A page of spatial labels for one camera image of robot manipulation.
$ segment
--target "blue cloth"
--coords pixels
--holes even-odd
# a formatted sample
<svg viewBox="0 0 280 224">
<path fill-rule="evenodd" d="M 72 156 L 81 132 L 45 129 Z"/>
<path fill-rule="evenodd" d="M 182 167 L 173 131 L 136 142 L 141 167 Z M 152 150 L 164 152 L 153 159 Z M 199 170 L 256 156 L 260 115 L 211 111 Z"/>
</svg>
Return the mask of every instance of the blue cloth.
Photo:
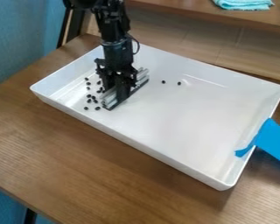
<svg viewBox="0 0 280 224">
<path fill-rule="evenodd" d="M 213 0 L 228 11 L 267 11 L 274 5 L 271 0 Z"/>
<path fill-rule="evenodd" d="M 280 160 L 280 126 L 269 118 L 248 147 L 243 150 L 237 150 L 235 155 L 237 157 L 244 156 L 254 145 Z"/>
</svg>

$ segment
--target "wood grain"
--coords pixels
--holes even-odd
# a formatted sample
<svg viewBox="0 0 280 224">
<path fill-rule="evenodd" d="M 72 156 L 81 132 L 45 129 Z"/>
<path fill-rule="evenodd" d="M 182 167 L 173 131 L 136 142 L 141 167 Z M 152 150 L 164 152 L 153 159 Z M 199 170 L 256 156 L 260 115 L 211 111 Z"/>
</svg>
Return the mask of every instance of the wood grain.
<svg viewBox="0 0 280 224">
<path fill-rule="evenodd" d="M 280 223 L 280 163 L 264 152 L 217 192 L 30 92 L 97 45 L 76 38 L 0 85 L 0 189 L 61 223 Z"/>
<path fill-rule="evenodd" d="M 263 11 L 223 10 L 212 0 L 129 0 L 127 3 L 150 11 L 280 32 L 280 0 L 274 1 L 275 6 L 270 10 Z"/>
</svg>

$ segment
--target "wooden shelf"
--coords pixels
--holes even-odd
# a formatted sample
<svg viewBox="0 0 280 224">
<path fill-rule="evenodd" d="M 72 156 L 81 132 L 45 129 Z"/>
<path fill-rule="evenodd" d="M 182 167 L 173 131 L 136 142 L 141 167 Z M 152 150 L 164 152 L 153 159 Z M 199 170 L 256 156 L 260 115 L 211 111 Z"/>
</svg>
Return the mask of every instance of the wooden shelf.
<svg viewBox="0 0 280 224">
<path fill-rule="evenodd" d="M 280 0 L 274 3 L 270 10 L 263 11 L 223 10 L 211 0 L 129 0 L 127 5 L 280 32 Z"/>
</svg>

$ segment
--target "white tray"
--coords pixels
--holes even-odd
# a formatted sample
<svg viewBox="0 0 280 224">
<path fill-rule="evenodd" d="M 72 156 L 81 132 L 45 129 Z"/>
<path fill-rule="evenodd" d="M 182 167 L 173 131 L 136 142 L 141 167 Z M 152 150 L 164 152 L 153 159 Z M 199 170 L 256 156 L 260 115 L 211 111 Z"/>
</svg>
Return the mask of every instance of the white tray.
<svg viewBox="0 0 280 224">
<path fill-rule="evenodd" d="M 101 57 L 102 48 L 97 47 L 31 91 L 217 190 L 235 185 L 253 152 L 238 158 L 235 150 L 246 147 L 272 116 L 280 85 L 141 45 L 134 66 L 149 68 L 150 82 L 114 110 L 96 111 L 86 94 L 99 87 L 94 59 Z M 90 91 L 85 77 L 92 83 Z"/>
</svg>

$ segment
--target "robotic arm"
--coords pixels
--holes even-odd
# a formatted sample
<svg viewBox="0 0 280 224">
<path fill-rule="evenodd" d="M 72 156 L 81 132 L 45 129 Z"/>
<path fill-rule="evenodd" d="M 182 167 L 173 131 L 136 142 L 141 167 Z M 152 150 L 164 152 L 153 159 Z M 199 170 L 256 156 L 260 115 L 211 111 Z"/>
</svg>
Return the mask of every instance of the robotic arm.
<svg viewBox="0 0 280 224">
<path fill-rule="evenodd" d="M 63 0 L 67 8 L 90 9 L 101 33 L 104 59 L 96 59 L 96 72 L 107 91 L 102 101 L 105 109 L 113 109 L 148 82 L 148 70 L 133 66 L 130 20 L 123 0 Z"/>
</svg>

